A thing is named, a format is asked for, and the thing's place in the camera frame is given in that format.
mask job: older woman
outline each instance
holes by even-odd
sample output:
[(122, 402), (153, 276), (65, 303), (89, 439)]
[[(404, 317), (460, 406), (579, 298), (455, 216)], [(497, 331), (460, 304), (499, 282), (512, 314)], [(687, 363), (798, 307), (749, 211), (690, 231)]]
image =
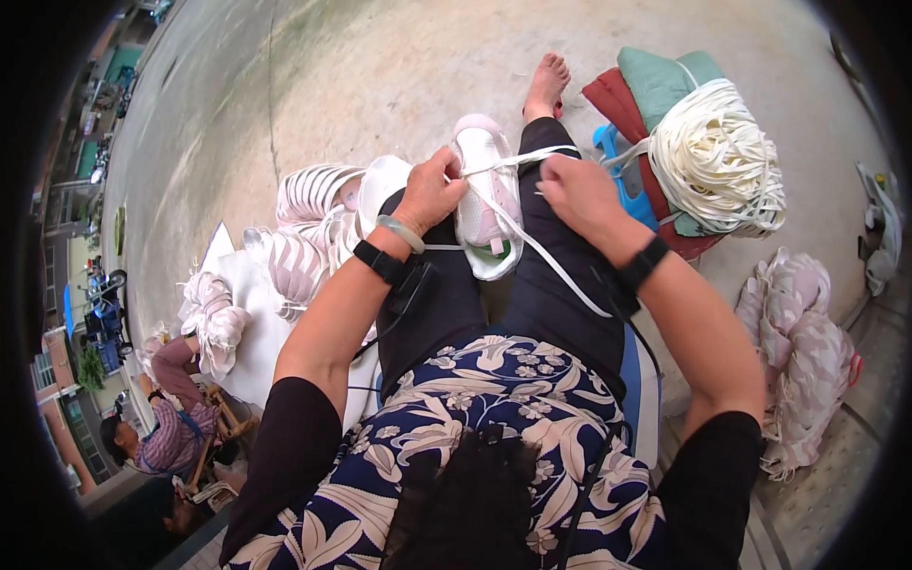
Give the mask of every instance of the older woman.
[(152, 380), (140, 374), (143, 397), (149, 400), (155, 414), (155, 429), (145, 438), (120, 415), (105, 418), (99, 428), (105, 450), (118, 465), (127, 459), (136, 469), (150, 475), (171, 477), (183, 475), (195, 464), (205, 448), (205, 436), (216, 432), (219, 409), (210, 406), (193, 382), (187, 365), (200, 352), (197, 337), (175, 338), (152, 357), (152, 372), (159, 385), (181, 403), (177, 410), (163, 394), (154, 389)]
[[(573, 144), (553, 115), (568, 81), (564, 60), (546, 55), (521, 153)], [(383, 213), (427, 243), (455, 244), (459, 168), (438, 151)], [(426, 251), (418, 258), (436, 268), (436, 287), (379, 341), (392, 395), (343, 436), (349, 363), (372, 322), (382, 331), (395, 321), (391, 275), (412, 252), (401, 230), (379, 227), (279, 355), (221, 564), (736, 566), (762, 450), (750, 341), (713, 288), (624, 212), (593, 162), (554, 156), (519, 176), (525, 230), (616, 317), (593, 314), (526, 248), (508, 334), (487, 335), (464, 255)], [(623, 319), (637, 295), (693, 393), (686, 441), (657, 489), (624, 443), (617, 404)]]

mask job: hand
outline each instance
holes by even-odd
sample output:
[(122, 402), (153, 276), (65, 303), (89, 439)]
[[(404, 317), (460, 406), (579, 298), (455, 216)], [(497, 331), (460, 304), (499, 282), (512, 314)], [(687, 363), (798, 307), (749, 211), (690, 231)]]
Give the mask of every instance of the hand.
[(542, 162), (542, 181), (536, 186), (557, 217), (590, 243), (607, 225), (626, 215), (617, 198), (617, 185), (592, 161), (548, 157)]
[[(450, 215), (469, 190), (469, 184), (460, 179), (459, 170), (459, 159), (452, 150), (443, 147), (435, 152), (427, 162), (411, 170), (405, 195), (392, 217), (419, 237), (424, 235)], [(450, 178), (449, 183), (444, 175)]]
[(592, 161), (548, 157), (542, 162), (542, 181), (536, 186), (557, 217), (615, 267), (629, 263), (655, 236), (624, 211), (617, 185)]
[(155, 388), (152, 387), (152, 378), (149, 378), (149, 375), (145, 372), (140, 373), (140, 377), (137, 378), (137, 381), (140, 383), (140, 390), (142, 390), (142, 395), (146, 398), (155, 391)]

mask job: purple striped shirt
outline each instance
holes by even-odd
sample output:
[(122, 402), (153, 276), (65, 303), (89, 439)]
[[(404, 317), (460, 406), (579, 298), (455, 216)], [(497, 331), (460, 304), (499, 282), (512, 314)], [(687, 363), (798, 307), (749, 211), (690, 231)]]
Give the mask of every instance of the purple striped shirt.
[[(146, 441), (140, 442), (136, 466), (142, 472), (160, 477), (170, 476), (164, 471), (180, 474), (197, 459), (205, 440), (196, 437), (168, 400), (159, 399), (152, 411), (159, 427)], [(218, 407), (197, 403), (189, 415), (205, 436), (215, 433), (218, 413)]]

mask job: concrete ground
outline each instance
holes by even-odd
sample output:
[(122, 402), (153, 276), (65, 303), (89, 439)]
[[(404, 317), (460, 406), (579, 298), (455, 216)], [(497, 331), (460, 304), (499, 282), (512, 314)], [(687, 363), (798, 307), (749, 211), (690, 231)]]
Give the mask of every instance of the concrete ground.
[[(291, 171), (390, 153), (423, 161), (472, 112), (500, 122), (515, 146), (548, 50), (573, 73), (564, 124), (592, 150), (606, 121), (580, 89), (622, 46), (708, 51), (778, 147), (786, 225), (762, 241), (726, 238), (700, 272), (734, 305), (758, 261), (782, 245), (807, 252), (830, 271), (840, 319), (864, 290), (854, 161), (883, 171), (886, 159), (827, 31), (795, 0), (225, 0), (172, 16), (113, 147), (103, 227), (126, 204), (130, 332), (143, 338), (174, 319), (175, 284), (219, 221), (238, 247), (244, 227), (275, 227), (276, 184)], [(680, 410), (686, 385), (648, 315), (638, 321), (668, 374), (666, 412)]]

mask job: black wristband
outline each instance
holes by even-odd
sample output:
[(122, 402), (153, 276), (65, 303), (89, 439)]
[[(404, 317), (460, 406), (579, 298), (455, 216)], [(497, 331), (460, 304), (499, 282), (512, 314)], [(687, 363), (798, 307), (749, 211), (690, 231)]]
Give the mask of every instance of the black wristband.
[(377, 275), (383, 277), (383, 281), (387, 285), (396, 287), (406, 277), (405, 264), (386, 252), (380, 251), (370, 242), (361, 240), (352, 253), (373, 269)]
[(668, 244), (665, 243), (665, 240), (659, 236), (654, 237), (643, 251), (630, 260), (629, 264), (617, 270), (621, 281), (635, 295), (667, 253)]

